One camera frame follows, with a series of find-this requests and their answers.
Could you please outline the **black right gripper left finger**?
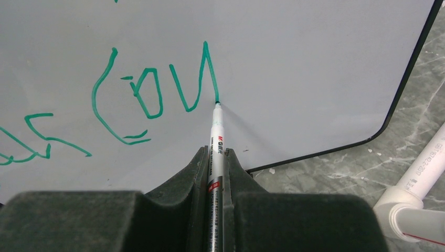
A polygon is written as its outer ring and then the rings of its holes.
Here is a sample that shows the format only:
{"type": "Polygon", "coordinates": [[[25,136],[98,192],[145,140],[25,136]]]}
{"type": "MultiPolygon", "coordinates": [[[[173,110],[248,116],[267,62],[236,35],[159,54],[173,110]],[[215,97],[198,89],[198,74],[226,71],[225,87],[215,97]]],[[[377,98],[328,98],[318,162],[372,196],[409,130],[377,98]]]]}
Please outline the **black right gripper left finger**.
{"type": "Polygon", "coordinates": [[[208,150],[150,192],[126,194],[122,251],[203,250],[208,150]]]}

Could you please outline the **black framed whiteboard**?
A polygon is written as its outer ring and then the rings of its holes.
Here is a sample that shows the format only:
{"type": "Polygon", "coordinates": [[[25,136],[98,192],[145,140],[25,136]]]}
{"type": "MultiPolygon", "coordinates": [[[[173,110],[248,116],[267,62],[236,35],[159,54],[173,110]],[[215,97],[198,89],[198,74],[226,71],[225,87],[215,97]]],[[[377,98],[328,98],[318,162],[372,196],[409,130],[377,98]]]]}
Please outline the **black framed whiteboard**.
{"type": "Polygon", "coordinates": [[[1,202],[137,190],[374,138],[440,1],[1,1],[1,202]]]}

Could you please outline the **white green whiteboard marker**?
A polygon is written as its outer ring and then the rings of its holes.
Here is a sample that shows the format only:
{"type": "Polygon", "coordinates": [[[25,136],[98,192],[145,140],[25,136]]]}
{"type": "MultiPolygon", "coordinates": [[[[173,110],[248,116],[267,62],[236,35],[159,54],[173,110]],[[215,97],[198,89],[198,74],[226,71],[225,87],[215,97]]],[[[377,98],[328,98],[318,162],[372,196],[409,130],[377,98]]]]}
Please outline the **white green whiteboard marker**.
{"type": "Polygon", "coordinates": [[[210,132],[207,192],[209,224],[207,251],[223,251],[224,120],[220,102],[216,102],[210,132]]]}

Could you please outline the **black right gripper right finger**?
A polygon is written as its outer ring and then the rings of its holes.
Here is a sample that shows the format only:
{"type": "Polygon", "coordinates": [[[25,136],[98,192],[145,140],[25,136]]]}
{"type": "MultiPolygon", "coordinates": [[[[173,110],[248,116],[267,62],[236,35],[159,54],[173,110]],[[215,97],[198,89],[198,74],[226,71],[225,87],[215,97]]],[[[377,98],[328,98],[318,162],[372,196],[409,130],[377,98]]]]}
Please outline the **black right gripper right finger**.
{"type": "Polygon", "coordinates": [[[233,149],[224,153],[224,251],[253,251],[267,229],[259,208],[268,192],[242,167],[233,149]]]}

